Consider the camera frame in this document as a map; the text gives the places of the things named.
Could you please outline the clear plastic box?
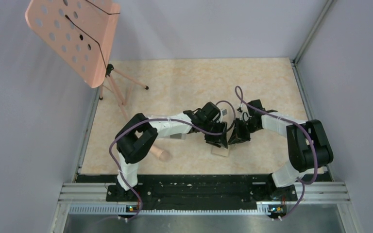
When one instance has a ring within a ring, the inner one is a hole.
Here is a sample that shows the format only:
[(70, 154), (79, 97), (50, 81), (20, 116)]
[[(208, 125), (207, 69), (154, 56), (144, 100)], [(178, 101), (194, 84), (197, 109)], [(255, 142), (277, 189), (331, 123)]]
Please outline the clear plastic box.
[(161, 115), (146, 115), (148, 119), (157, 119), (157, 121), (150, 121), (152, 127), (157, 128), (159, 138), (170, 139), (185, 139), (191, 127), (183, 122), (186, 120), (185, 114), (177, 114), (173, 116)]

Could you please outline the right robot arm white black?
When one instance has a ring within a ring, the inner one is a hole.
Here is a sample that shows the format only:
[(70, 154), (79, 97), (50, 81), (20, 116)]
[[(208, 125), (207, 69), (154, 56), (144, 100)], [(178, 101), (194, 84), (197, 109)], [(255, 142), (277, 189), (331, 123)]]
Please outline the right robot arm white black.
[(333, 161), (333, 152), (319, 120), (298, 120), (266, 110), (261, 100), (252, 100), (247, 111), (236, 118), (229, 145), (249, 142), (251, 134), (259, 130), (275, 132), (287, 139), (287, 161), (267, 177), (265, 193), (271, 200), (278, 200), (295, 182), (312, 184), (317, 180), (318, 169)]

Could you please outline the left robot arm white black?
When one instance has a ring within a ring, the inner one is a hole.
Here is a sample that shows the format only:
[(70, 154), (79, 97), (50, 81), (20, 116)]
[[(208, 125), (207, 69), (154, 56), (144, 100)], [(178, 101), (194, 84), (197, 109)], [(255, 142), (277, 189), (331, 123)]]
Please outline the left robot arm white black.
[(176, 134), (204, 133), (205, 142), (218, 148), (228, 148), (227, 123), (221, 110), (212, 102), (197, 110), (185, 110), (174, 116), (146, 117), (134, 115), (117, 133), (111, 144), (119, 152), (114, 161), (118, 165), (118, 195), (124, 200), (136, 196), (137, 170), (155, 140)]

